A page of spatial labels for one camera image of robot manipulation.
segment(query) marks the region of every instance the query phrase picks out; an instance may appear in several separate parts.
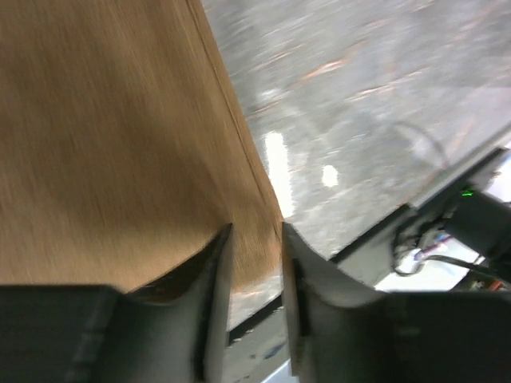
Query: gray floor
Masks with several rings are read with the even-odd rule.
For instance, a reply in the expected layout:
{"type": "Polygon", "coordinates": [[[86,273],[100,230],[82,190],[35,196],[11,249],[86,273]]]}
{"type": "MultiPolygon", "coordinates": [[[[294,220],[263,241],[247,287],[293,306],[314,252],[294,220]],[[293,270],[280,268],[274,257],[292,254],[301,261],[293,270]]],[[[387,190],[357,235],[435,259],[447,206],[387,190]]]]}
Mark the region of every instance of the gray floor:
{"type": "MultiPolygon", "coordinates": [[[[203,4],[283,213],[323,256],[511,120],[511,0],[203,4]]],[[[278,292],[235,296],[232,324],[278,292]]]]}

